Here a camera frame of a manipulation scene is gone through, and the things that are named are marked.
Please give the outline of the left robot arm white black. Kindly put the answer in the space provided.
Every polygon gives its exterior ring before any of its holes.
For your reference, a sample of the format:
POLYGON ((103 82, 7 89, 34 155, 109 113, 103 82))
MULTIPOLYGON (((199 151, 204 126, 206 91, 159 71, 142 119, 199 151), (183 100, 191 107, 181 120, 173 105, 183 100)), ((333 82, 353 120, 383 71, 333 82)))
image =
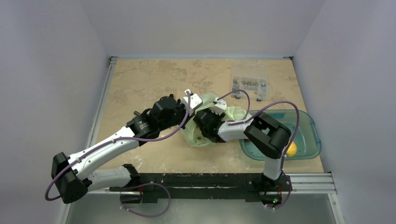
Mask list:
POLYGON ((161 97, 151 108, 135 113, 121 129, 101 142, 74 154, 56 154, 45 200, 61 199, 68 204, 98 189, 141 190, 144 184, 134 165, 103 170, 99 167, 127 151, 165 140, 185 128, 201 105, 201 101, 195 102, 199 99, 190 91, 181 99, 175 99, 173 94, 161 97))

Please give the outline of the light green plastic bag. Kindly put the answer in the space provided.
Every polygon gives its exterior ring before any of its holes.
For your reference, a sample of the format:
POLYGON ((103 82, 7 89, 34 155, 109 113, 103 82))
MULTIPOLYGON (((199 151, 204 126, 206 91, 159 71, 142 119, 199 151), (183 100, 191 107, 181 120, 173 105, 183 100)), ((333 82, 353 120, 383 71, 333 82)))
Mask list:
MULTIPOLYGON (((240 121, 252 117, 247 110, 240 106, 228 106, 224 99, 218 100, 218 96, 214 93, 206 93, 200 96, 202 105, 195 111, 196 114, 209 112, 215 118, 219 118, 221 122, 240 121)), ((207 147, 215 145, 215 142, 205 137, 198 125, 189 119, 185 123, 185 129, 180 131, 190 147, 207 147)))

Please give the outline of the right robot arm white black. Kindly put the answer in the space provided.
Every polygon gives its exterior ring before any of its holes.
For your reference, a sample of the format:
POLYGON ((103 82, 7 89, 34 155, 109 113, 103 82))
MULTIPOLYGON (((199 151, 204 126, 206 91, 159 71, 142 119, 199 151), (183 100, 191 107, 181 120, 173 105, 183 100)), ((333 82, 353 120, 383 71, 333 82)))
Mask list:
POLYGON ((269 190, 279 186, 283 168, 282 158, 291 137, 290 129, 264 112, 242 121, 226 122, 223 118, 223 114, 218 115, 204 109, 196 113, 193 121, 202 135, 213 143, 250 140, 266 157, 263 186, 269 190))

